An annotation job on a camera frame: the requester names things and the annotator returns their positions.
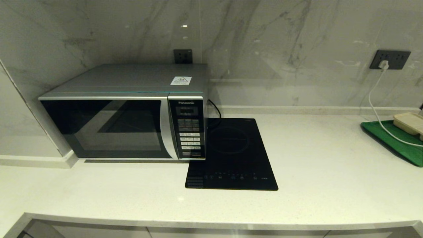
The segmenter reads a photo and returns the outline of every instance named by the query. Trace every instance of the white countertop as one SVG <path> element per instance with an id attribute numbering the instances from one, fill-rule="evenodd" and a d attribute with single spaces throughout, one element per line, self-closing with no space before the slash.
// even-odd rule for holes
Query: white countertop
<path id="1" fill-rule="evenodd" d="M 360 123 L 367 119 L 225 116 L 256 118 L 278 191 L 187 189 L 187 163 L 0 166 L 0 237 L 11 228 L 8 235 L 16 235 L 32 218 L 266 230 L 370 229 L 423 220 L 423 169 L 366 135 Z"/>

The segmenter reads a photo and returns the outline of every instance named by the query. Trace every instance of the black induction cooktop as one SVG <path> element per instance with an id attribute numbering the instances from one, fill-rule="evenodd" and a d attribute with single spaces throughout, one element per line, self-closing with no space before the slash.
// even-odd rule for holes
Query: black induction cooktop
<path id="1" fill-rule="evenodd" d="M 215 119 L 206 160 L 190 161 L 186 188 L 278 190 L 255 119 Z"/>

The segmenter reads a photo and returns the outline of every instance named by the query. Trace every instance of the wall outlet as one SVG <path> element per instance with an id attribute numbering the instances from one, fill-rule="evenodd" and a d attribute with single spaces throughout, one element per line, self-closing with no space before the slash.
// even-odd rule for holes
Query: wall outlet
<path id="1" fill-rule="evenodd" d="M 173 50 L 175 64 L 192 64 L 192 50 Z"/>
<path id="2" fill-rule="evenodd" d="M 411 51 L 397 51 L 397 50 L 378 50 L 370 65 L 371 69 L 380 69 L 379 64 L 382 60 L 387 60 L 389 63 L 388 69 L 402 69 Z"/>

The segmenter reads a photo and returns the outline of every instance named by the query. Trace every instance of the white charging cable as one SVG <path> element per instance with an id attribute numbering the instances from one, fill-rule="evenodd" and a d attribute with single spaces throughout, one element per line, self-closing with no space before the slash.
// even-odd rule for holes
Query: white charging cable
<path id="1" fill-rule="evenodd" d="M 382 77 L 383 77 L 383 75 L 385 74 L 385 72 L 386 72 L 386 70 L 389 68 L 389 64 L 388 64 L 388 61 L 387 60 L 383 60 L 382 62 L 380 62 L 380 64 L 379 64 L 379 68 L 381 68 L 382 69 L 382 73 L 380 74 L 380 76 L 379 76 L 379 79 L 377 80 L 377 82 L 376 82 L 376 84 L 373 86 L 373 88 L 370 90 L 370 92 L 369 92 L 369 103 L 370 103 L 370 106 L 371 106 L 371 109 L 373 109 L 373 111 L 374 111 L 374 114 L 376 115 L 376 117 L 377 117 L 377 120 L 379 121 L 379 124 L 380 124 L 380 126 L 389 134 L 389 135 L 391 135 L 393 138 L 395 138 L 397 141 L 400 141 L 400 142 L 402 142 L 402 143 L 404 143 L 404 144 L 409 144 L 409 145 L 413 145 L 413 146 L 417 146 L 417 147 L 423 147 L 423 145 L 419 145 L 419 144 L 413 144 L 413 143 L 409 143 L 409 142 L 407 142 L 407 141 L 403 141 L 403 140 L 401 140 L 401 139 L 399 139 L 398 137 L 396 137 L 396 136 L 394 136 L 391 132 L 389 132 L 384 126 L 383 126 L 383 124 L 382 124 L 382 122 L 380 121 L 380 118 L 379 118 L 379 115 L 377 114 L 377 112 L 376 112 L 376 109 L 374 109 L 374 106 L 373 106 L 373 104 L 371 104 L 371 101 L 370 101 L 370 96 L 371 96 L 371 93 L 373 92 L 373 90 L 377 87 L 377 85 L 379 84 L 379 81 L 382 79 Z"/>

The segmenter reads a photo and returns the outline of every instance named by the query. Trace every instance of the silver microwave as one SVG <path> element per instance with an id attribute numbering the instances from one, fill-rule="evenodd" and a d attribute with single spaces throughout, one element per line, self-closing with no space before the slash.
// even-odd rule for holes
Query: silver microwave
<path id="1" fill-rule="evenodd" d="M 79 158 L 206 158 L 207 65 L 105 64 L 38 99 Z"/>

